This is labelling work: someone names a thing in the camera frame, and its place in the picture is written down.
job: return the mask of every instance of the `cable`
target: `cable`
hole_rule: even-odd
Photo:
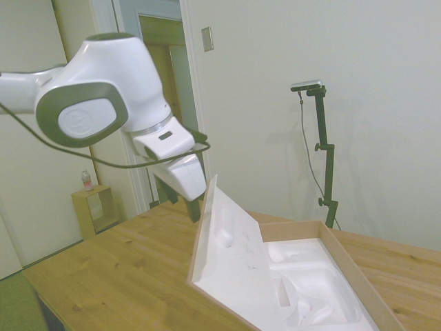
[[[102,163],[106,166],[109,167],[113,167],[113,168],[119,168],[119,169],[135,169],[135,168],[142,168],[142,167],[147,167],[147,166],[152,166],[154,164],[159,164],[159,163],[163,163],[163,162],[168,162],[168,161],[172,161],[175,160],[177,158],[180,157],[186,157],[187,155],[192,155],[192,154],[196,154],[199,152],[204,152],[206,150],[208,150],[211,146],[208,142],[206,141],[197,141],[197,143],[201,143],[202,145],[204,145],[204,148],[198,149],[198,150],[193,150],[191,152],[186,152],[183,154],[179,154],[176,155],[175,157],[168,157],[166,159],[162,159],[162,160],[158,160],[158,161],[150,161],[150,162],[146,162],[146,163],[139,163],[139,164],[134,164],[134,165],[123,165],[123,164],[115,164],[115,163],[110,163],[101,159],[98,159],[96,157],[91,157],[90,155],[87,154],[83,154],[83,153],[78,153],[78,152],[74,152],[72,150],[67,150],[65,148],[60,148],[56,145],[52,145],[51,143],[47,142],[45,139],[41,138],[39,136],[38,133],[36,133],[28,124],[26,124],[25,122],[23,122],[16,114],[14,114],[9,108],[7,108],[6,106],[4,106],[2,103],[0,103],[0,108],[3,108],[5,110],[6,113],[8,113],[9,115],[11,115],[17,122],[19,122],[30,134],[32,134],[35,138],[37,138],[41,143],[44,143],[46,146],[51,147],[55,150],[59,150],[61,152],[64,153],[68,153],[68,154],[72,154],[72,155],[76,155],[78,157],[84,157],[85,159],[89,159],[98,163]]]
[[[320,184],[319,184],[318,181],[317,181],[316,174],[314,173],[314,170],[312,169],[311,157],[310,157],[310,155],[309,155],[308,142],[307,142],[307,140],[306,140],[305,127],[304,127],[304,124],[303,124],[303,99],[302,99],[302,92],[301,92],[301,91],[298,91],[297,93],[298,93],[298,96],[300,97],[300,111],[301,111],[301,113],[302,113],[302,133],[303,133],[303,140],[305,140],[305,147],[306,147],[306,153],[307,153],[307,156],[308,156],[309,169],[311,170],[312,177],[314,178],[314,181],[316,182],[317,187],[318,187],[318,189],[320,190],[320,193],[322,194],[322,198],[325,198],[325,194],[323,193],[323,190],[322,190],[322,188],[320,187]],[[337,224],[337,226],[338,226],[338,229],[341,231],[342,229],[341,229],[341,227],[340,227],[340,224],[338,224],[337,219],[334,218],[334,220],[336,221],[336,224]]]

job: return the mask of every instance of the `floor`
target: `floor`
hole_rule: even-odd
[[[0,281],[0,331],[48,331],[34,291],[21,272]]]

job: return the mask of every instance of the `cardboard box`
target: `cardboard box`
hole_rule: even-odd
[[[188,283],[262,331],[404,331],[321,221],[258,224],[207,189]]]

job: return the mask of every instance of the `small wooden cabinet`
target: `small wooden cabinet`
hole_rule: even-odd
[[[96,194],[98,195],[103,210],[102,216],[95,219],[92,216],[88,198]],[[119,222],[110,186],[95,185],[91,191],[81,190],[71,195],[84,240],[97,235],[101,231]]]

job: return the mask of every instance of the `wooden table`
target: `wooden table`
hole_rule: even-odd
[[[23,273],[67,330],[251,330],[186,284],[196,229],[164,203]],[[334,234],[408,331],[441,330],[441,252]]]

